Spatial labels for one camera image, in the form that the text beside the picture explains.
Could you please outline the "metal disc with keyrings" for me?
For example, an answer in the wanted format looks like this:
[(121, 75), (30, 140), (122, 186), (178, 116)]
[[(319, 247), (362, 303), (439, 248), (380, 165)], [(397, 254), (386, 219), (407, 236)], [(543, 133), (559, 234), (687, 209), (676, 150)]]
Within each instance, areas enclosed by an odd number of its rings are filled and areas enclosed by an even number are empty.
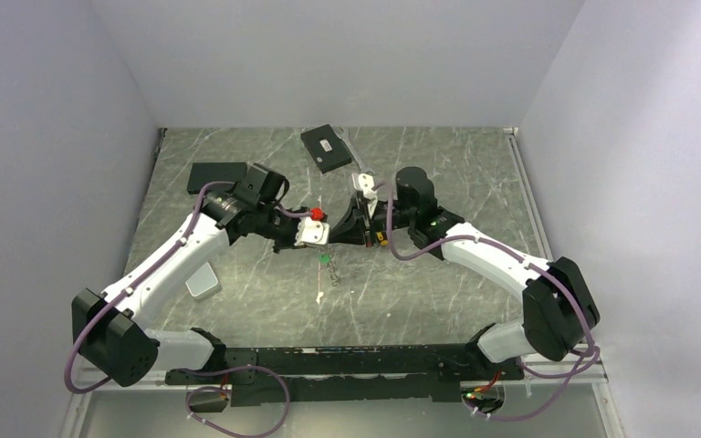
[(340, 276), (339, 270), (338, 270), (335, 249), (332, 246), (328, 246), (323, 251), (323, 253), (327, 253), (331, 256), (330, 263), (328, 265), (325, 265), (325, 267), (329, 273), (331, 285), (333, 287), (338, 287), (341, 284), (342, 279), (341, 279), (341, 276)]

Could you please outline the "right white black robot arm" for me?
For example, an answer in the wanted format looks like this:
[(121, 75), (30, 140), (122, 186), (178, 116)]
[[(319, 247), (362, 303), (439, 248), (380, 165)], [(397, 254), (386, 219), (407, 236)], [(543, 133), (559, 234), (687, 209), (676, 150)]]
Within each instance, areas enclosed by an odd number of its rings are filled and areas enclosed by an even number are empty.
[(553, 361), (599, 356), (591, 331), (600, 313), (574, 261), (529, 255), (481, 232), (438, 203), (433, 182), (419, 167), (398, 171), (394, 185), (368, 173), (353, 174), (350, 183), (354, 195), (331, 243), (387, 245), (400, 261), (430, 255), (479, 274), (522, 306), (521, 317), (490, 324), (470, 341), (466, 366), (472, 375), (487, 379), (502, 361), (528, 354)]

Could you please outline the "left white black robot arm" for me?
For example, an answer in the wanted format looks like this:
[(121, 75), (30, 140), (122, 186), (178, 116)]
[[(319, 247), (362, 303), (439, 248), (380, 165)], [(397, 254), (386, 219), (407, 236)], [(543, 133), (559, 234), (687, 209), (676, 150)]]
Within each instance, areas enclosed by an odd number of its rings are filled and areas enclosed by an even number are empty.
[(199, 381), (218, 381), (227, 366), (223, 341), (201, 328), (161, 331), (152, 320), (178, 287), (241, 237), (259, 235), (282, 249), (324, 245), (329, 228), (319, 208), (291, 211), (281, 204), (288, 179), (264, 165), (247, 167), (239, 181), (205, 183), (178, 230), (140, 265), (101, 292), (88, 288), (71, 304), (73, 347), (64, 382), (82, 393), (72, 377), (83, 357), (122, 387), (152, 370), (178, 370)]

